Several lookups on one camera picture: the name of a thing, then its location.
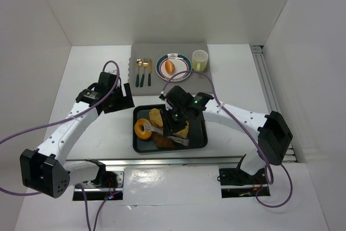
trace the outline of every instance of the spoon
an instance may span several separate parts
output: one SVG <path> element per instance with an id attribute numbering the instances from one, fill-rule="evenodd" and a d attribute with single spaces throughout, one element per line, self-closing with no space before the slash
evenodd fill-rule
<path id="1" fill-rule="evenodd" d="M 137 73 L 137 77 L 136 77 L 136 87 L 139 86 L 139 69 L 142 65 L 143 65 L 143 61 L 141 59 L 137 59 L 136 60 L 136 66 L 138 67 L 138 73 Z"/>

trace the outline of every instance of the fork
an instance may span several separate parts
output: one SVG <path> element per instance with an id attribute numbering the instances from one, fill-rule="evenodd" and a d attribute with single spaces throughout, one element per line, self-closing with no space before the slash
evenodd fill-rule
<path id="1" fill-rule="evenodd" d="M 148 67 L 148 59 L 147 58 L 144 59 L 143 67 L 144 67 L 144 71 L 143 71 L 143 75 L 142 75 L 142 78 L 141 78 L 141 83 L 139 84 L 140 87 L 142 87 L 143 84 L 144 84 L 145 69 L 146 69 L 146 67 Z"/>

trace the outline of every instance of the white wall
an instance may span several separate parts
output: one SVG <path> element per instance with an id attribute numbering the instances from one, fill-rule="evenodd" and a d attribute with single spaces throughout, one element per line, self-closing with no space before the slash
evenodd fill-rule
<path id="1" fill-rule="evenodd" d="M 72 45 L 263 45 L 285 0 L 48 0 Z"/>
<path id="2" fill-rule="evenodd" d="M 0 0 L 0 139 L 48 123 L 70 48 L 45 0 Z M 44 132 L 1 145 L 1 187 L 25 192 L 19 156 L 42 142 Z M 22 203 L 0 193 L 2 231 L 14 230 Z"/>
<path id="3" fill-rule="evenodd" d="M 346 0 L 288 0 L 264 47 L 330 230 L 345 230 Z"/>

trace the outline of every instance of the black tray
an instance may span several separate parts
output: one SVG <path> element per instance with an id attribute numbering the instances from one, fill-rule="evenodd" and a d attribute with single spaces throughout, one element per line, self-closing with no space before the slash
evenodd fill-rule
<path id="1" fill-rule="evenodd" d="M 165 105 L 157 104 L 157 105 L 140 105 L 134 110 L 134 123 L 132 128 L 133 135 L 133 143 L 132 146 L 134 150 L 138 153 L 152 153 L 152 152 L 163 152 L 163 151 L 177 151 L 177 150 L 187 150 L 187 149 L 196 149 L 203 148 L 208 143 L 207 130 L 205 129 L 204 117 L 201 114 L 199 118 L 195 120 L 189 121 L 189 146 L 185 147 L 182 144 L 176 145 L 176 149 L 159 149 L 156 147 L 153 140 L 142 140 L 137 137 L 135 134 L 135 123 L 140 118 L 149 119 L 149 111 L 150 109 L 164 109 Z"/>

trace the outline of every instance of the white table surface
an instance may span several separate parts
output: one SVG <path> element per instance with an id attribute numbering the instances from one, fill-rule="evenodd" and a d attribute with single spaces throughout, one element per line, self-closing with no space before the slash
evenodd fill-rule
<path id="1" fill-rule="evenodd" d="M 219 99 L 237 107 L 267 113 L 260 81 L 247 44 L 208 45 L 212 79 Z M 50 122 L 65 118 L 78 93 L 96 82 L 108 60 L 115 60 L 128 80 L 131 46 L 72 47 Z M 135 106 L 162 103 L 158 96 L 136 96 Z M 68 159 L 145 159 L 167 157 L 242 156 L 253 148 L 243 133 L 207 122 L 208 144 L 202 149 L 139 154 L 132 148 L 133 109 L 101 115 L 82 135 Z M 46 132 L 47 138 L 54 128 Z"/>
<path id="2" fill-rule="evenodd" d="M 268 112 L 249 46 L 208 47 L 212 77 L 220 99 L 244 109 Z M 76 95 L 98 79 L 107 60 L 114 59 L 118 62 L 125 82 L 130 48 L 72 47 L 51 122 L 66 116 Z M 160 103 L 160 100 L 157 97 L 134 97 L 134 102 L 135 105 L 143 105 Z M 133 109 L 128 109 L 99 117 L 82 135 L 69 158 L 225 156 L 243 155 L 252 149 L 252 144 L 244 134 L 208 123 L 209 143 L 203 149 L 141 155 L 132 149 L 132 111 Z M 46 137 L 53 130 L 48 129 Z M 294 193 L 291 201 L 280 209 L 264 208 L 253 197 L 217 199 L 208 201 L 208 204 L 197 205 L 185 202 L 179 205 L 128 206 L 125 201 L 109 201 L 102 210 L 96 230 L 328 230 L 306 165 L 291 163 L 287 164 L 287 169 L 292 176 Z M 289 183 L 281 167 L 274 167 L 273 171 L 275 182 L 270 188 L 271 196 L 261 199 L 277 204 L 287 197 Z M 72 194 L 73 187 L 69 187 L 59 199 L 45 195 L 26 197 L 15 231 L 87 230 L 84 203 L 72 201 Z M 92 225 L 100 203 L 89 202 Z"/>
<path id="3" fill-rule="evenodd" d="M 126 206 L 121 201 L 108 201 L 96 230 L 327 231 L 306 165 L 291 163 L 286 167 L 292 177 L 294 192 L 291 201 L 279 209 L 264 208 L 253 197 L 221 199 L 209 204 L 162 206 Z M 277 204 L 287 197 L 289 183 L 281 167 L 274 167 L 273 171 L 275 181 L 270 189 L 271 196 L 261 199 Z M 72 201 L 72 194 L 70 187 L 59 199 L 42 194 L 26 197 L 15 231 L 87 230 L 84 202 Z M 100 204 L 100 201 L 89 202 L 92 225 Z"/>

